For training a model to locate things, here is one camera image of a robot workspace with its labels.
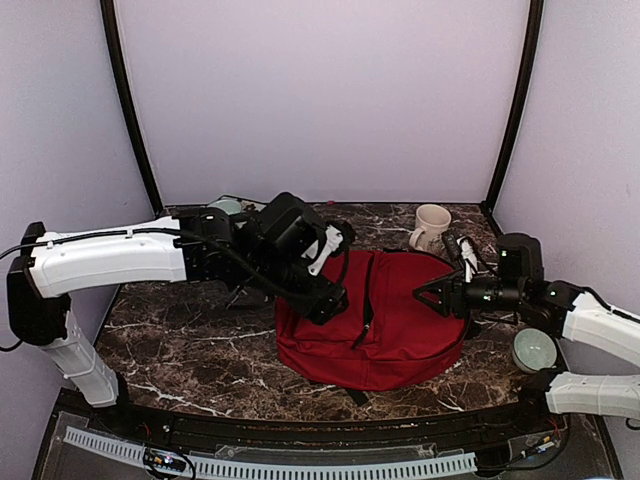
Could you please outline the red backpack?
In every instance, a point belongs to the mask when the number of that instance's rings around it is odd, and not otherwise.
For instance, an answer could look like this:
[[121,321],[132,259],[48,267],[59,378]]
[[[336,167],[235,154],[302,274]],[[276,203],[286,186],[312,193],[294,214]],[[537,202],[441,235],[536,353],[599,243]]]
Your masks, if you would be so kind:
[[414,289],[453,272],[425,252],[354,250],[329,259],[324,275],[344,285],[348,309],[324,325],[275,305],[280,361],[304,378],[355,391],[388,391],[430,380],[460,357],[470,321],[443,317]]

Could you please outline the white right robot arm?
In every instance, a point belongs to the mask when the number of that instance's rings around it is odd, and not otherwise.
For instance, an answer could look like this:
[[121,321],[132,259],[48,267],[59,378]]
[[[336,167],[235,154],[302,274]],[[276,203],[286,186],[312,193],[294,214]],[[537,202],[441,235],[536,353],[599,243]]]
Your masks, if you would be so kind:
[[[589,345],[633,365],[639,363],[638,315],[607,303],[590,287],[546,280],[538,239],[524,233],[499,236],[497,268],[487,274],[476,272],[482,259],[468,238],[445,233],[443,241],[458,269],[413,291],[416,300],[440,316],[514,312],[550,337]],[[544,368],[521,387],[518,398],[510,424],[521,434],[534,432],[549,413],[638,419],[639,378]]]

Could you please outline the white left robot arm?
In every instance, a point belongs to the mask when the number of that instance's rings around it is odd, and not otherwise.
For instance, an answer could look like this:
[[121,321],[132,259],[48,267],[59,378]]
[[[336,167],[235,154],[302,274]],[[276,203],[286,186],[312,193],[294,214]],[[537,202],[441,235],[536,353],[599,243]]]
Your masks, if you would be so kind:
[[36,346],[120,436],[141,427],[124,378],[108,367],[82,332],[71,307],[74,291],[137,282],[219,281],[231,291],[251,287],[287,301],[324,324],[348,304],[341,280],[322,268],[347,257],[351,226],[306,207],[230,215],[209,207],[131,226],[57,233],[32,223],[7,254],[10,331]]

